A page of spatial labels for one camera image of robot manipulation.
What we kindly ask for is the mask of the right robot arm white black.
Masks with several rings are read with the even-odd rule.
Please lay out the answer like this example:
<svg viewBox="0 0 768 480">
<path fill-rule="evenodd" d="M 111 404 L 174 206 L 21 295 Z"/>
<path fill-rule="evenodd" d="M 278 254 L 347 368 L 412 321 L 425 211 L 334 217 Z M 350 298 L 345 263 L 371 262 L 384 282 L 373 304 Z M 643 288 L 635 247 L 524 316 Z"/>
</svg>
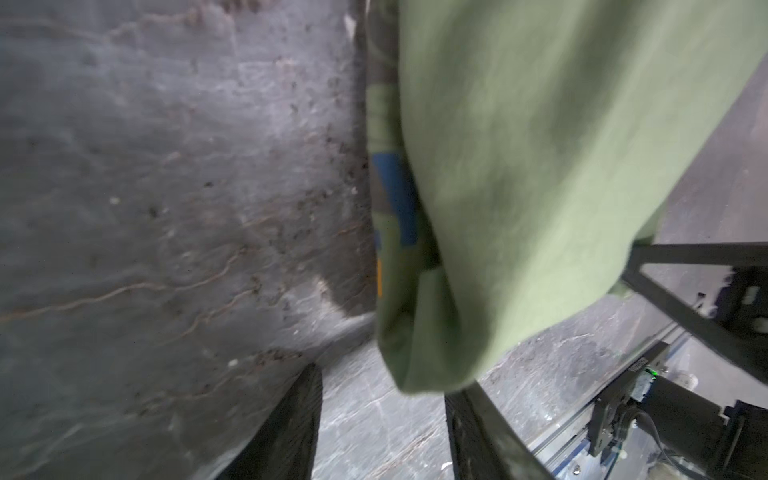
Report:
<svg viewBox="0 0 768 480">
<path fill-rule="evenodd" d="M 646 265 L 727 266 L 715 314 L 705 317 L 643 273 Z M 622 282 L 721 358 L 767 381 L 767 246 L 764 243 L 638 245 Z M 684 474 L 704 479 L 767 476 L 767 410 L 737 401 L 720 407 L 660 375 L 669 344 L 643 352 L 593 403 L 588 452 L 620 445 L 632 425 L 651 435 L 664 454 L 690 462 Z"/>
</svg>

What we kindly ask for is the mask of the green tank top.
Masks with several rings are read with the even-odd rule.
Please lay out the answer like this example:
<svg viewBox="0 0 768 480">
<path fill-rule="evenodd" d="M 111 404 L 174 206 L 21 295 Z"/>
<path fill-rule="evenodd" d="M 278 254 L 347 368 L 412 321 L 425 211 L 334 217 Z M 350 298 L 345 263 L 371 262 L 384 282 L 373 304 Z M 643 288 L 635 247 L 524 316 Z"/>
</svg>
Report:
<svg viewBox="0 0 768 480">
<path fill-rule="evenodd" d="M 452 392 L 617 292 L 767 52 L 763 1 L 371 1 L 377 342 Z"/>
</svg>

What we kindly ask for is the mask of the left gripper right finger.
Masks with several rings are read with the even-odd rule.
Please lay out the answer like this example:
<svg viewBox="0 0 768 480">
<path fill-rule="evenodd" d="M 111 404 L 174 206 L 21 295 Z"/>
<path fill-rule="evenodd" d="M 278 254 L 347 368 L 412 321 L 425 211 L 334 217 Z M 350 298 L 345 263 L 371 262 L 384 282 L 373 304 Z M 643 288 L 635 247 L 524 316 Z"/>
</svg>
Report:
<svg viewBox="0 0 768 480">
<path fill-rule="evenodd" d="M 478 383 L 444 396 L 456 480 L 553 480 Z"/>
</svg>

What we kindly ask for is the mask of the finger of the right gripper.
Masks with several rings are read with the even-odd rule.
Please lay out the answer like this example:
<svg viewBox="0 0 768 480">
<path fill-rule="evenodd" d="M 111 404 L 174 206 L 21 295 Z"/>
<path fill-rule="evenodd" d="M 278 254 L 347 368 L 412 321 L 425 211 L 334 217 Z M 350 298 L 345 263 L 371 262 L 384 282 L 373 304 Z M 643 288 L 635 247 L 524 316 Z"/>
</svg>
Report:
<svg viewBox="0 0 768 480">
<path fill-rule="evenodd" d="M 648 264 L 715 265 L 731 269 L 708 318 L 642 272 Z M 767 245 L 709 243 L 635 245 L 621 281 L 702 344 L 767 382 Z"/>
</svg>

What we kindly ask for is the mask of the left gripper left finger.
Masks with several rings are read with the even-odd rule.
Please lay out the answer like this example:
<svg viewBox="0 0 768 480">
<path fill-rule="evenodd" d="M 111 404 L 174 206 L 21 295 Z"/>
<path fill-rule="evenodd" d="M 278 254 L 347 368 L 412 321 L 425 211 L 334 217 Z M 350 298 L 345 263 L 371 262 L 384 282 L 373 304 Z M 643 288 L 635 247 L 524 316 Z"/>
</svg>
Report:
<svg viewBox="0 0 768 480">
<path fill-rule="evenodd" d="M 319 366 L 307 365 L 254 437 L 217 475 L 229 480 L 312 477 L 322 413 Z"/>
</svg>

